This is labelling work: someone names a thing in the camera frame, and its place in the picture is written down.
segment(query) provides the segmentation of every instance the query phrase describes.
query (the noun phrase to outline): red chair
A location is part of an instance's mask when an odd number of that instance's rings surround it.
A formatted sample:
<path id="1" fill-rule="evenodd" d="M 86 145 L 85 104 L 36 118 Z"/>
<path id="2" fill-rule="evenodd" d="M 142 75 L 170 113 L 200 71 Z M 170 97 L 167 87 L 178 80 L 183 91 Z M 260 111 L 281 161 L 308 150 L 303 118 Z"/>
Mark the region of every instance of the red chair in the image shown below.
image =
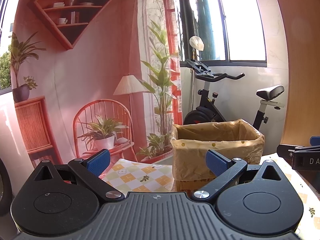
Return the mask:
<path id="1" fill-rule="evenodd" d="M 94 142 L 88 145 L 85 143 L 82 135 L 89 131 L 85 123 L 96 122 L 95 115 L 105 118 L 115 118 L 127 128 L 122 129 L 122 133 L 117 133 L 117 139 L 126 138 L 127 142 L 115 146 L 113 149 L 108 149 L 111 155 L 110 166 L 112 167 L 120 158 L 124 158 L 126 151 L 126 159 L 137 162 L 137 157 L 133 150 L 132 136 L 132 119 L 128 109 L 121 103 L 111 99 L 99 99 L 82 107 L 73 119 L 73 138 L 75 142 L 76 157 L 87 159 L 98 152 L 94 146 Z"/>

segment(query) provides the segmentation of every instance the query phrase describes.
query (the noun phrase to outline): chair backrest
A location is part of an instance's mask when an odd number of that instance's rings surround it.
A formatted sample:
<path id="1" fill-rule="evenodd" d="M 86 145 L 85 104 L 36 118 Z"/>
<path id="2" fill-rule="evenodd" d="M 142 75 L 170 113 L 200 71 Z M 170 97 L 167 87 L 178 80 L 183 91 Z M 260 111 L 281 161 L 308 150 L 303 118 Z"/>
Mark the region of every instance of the chair backrest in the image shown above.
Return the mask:
<path id="1" fill-rule="evenodd" d="M 128 128 L 121 129 L 122 133 L 117 133 L 117 138 L 123 137 L 130 141 L 132 138 L 132 119 L 128 109 L 121 103 L 111 99 L 99 99 L 83 106 L 73 119 L 73 138 L 75 143 L 76 157 L 80 158 L 79 152 L 94 150 L 94 142 L 86 144 L 84 138 L 80 136 L 89 132 L 86 123 L 97 122 L 96 115 L 102 118 L 115 118 Z"/>

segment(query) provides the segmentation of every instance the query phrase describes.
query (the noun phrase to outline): bowl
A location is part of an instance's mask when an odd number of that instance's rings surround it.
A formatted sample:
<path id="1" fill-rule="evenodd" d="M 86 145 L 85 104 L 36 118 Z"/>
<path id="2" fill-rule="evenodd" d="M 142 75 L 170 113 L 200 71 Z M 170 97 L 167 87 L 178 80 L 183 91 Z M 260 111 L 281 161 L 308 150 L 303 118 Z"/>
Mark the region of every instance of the bowl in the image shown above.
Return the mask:
<path id="1" fill-rule="evenodd" d="M 93 2 L 82 2 L 81 5 L 92 6 Z"/>

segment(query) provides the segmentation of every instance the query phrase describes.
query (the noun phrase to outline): exercise bike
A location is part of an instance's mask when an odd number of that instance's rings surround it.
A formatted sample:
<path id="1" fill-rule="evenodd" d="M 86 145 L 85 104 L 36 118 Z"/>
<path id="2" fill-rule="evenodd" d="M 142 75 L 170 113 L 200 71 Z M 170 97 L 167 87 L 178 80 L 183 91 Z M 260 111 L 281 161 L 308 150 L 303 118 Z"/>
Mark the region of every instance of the exercise bike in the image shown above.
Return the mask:
<path id="1" fill-rule="evenodd" d="M 198 91 L 198 95 L 201 95 L 200 105 L 197 106 L 195 110 L 190 111 L 184 121 L 183 124 L 196 124 L 196 123 L 204 123 L 204 122 L 225 122 L 226 119 L 219 112 L 219 110 L 214 105 L 216 98 L 218 97 L 217 93 L 213 93 L 213 99 L 209 99 L 209 86 L 211 82 L 217 82 L 224 78 L 229 78 L 233 80 L 238 80 L 245 76 L 244 73 L 241 73 L 238 76 L 230 76 L 227 73 L 211 73 L 209 67 L 195 59 L 187 59 L 188 67 L 193 70 L 195 73 L 195 78 L 199 80 L 205 81 L 204 89 Z M 257 112 L 256 118 L 253 122 L 253 127 L 259 130 L 262 121 L 267 123 L 268 117 L 265 117 L 265 110 L 267 105 L 274 106 L 275 109 L 280 109 L 284 107 L 284 104 L 273 102 L 272 99 L 278 97 L 280 94 L 284 92 L 284 87 L 282 85 L 277 85 L 270 88 L 264 88 L 257 91 L 257 96 L 262 98 L 260 101 L 260 108 Z"/>

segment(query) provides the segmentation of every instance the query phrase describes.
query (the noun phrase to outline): diamond-shaped shelf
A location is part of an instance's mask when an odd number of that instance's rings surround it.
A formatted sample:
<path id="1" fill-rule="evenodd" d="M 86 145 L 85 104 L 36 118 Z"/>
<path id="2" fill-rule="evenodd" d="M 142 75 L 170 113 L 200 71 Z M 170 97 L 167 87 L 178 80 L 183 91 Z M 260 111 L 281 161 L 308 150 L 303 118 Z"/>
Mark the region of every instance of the diamond-shaped shelf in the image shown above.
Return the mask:
<path id="1" fill-rule="evenodd" d="M 90 22 L 111 0 L 34 0 L 30 5 L 34 13 L 59 40 L 65 49 L 73 49 Z M 64 2 L 63 7 L 53 7 L 54 3 Z M 71 12 L 79 12 L 79 22 L 71 24 Z M 67 23 L 58 24 L 59 18 L 67 18 Z"/>

